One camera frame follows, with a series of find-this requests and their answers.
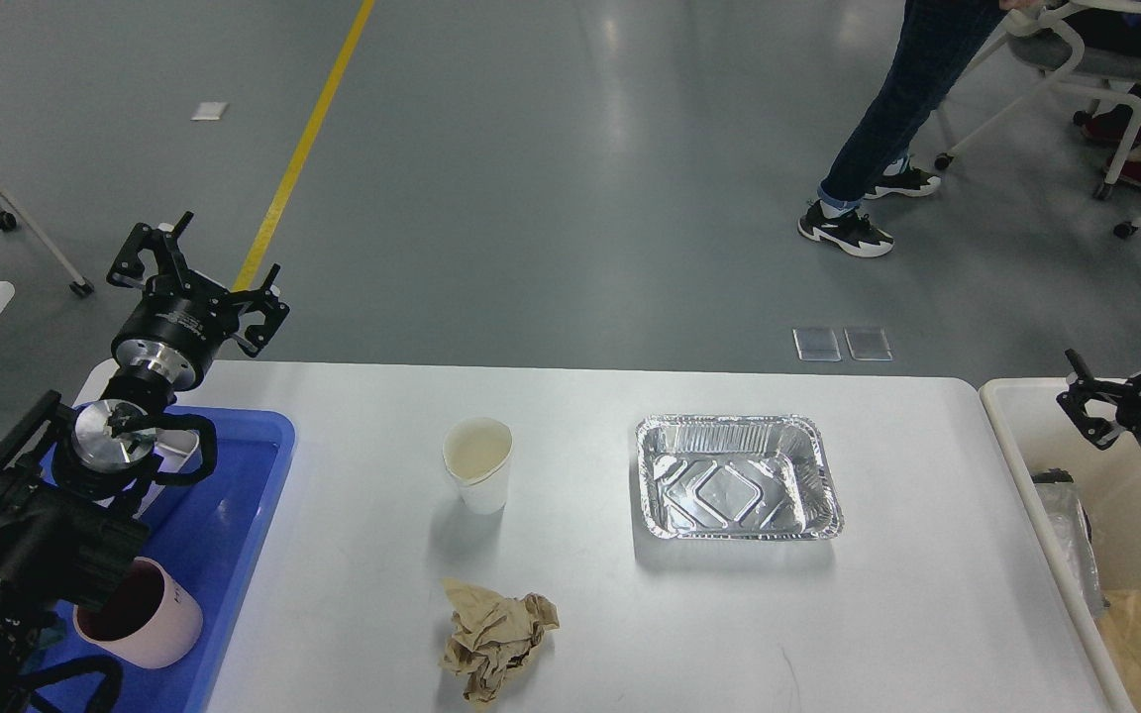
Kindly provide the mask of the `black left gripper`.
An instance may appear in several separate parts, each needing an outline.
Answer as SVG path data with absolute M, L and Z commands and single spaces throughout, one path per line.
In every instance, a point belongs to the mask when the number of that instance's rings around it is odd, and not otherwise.
M 202 384 L 228 339 L 245 356 L 258 357 L 290 311 L 273 284 L 280 264 L 272 264 L 259 287 L 234 290 L 225 299 L 204 287 L 194 297 L 193 272 L 178 248 L 193 217 L 185 211 L 171 229 L 137 222 L 107 272 L 113 287 L 141 292 L 113 340 L 113 360 L 123 368 L 152 370 L 175 389 Z

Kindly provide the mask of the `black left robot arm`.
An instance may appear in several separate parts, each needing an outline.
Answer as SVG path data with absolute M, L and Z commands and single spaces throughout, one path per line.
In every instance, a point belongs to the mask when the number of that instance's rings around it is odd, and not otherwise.
M 258 356 L 289 315 L 277 264 L 245 290 L 191 269 L 178 248 L 189 222 L 139 222 L 110 266 L 110 284 L 140 289 L 141 301 L 110 345 L 118 370 L 98 400 L 72 410 L 44 392 L 0 441 L 0 712 L 51 712 L 44 687 L 84 675 L 98 676 L 86 710 L 118 704 L 118 656 L 29 661 L 59 601 L 100 610 L 130 576 L 149 538 L 139 518 L 149 488 L 191 487 L 217 469 L 216 426 L 175 414 L 177 392 L 202 384 L 230 340 Z

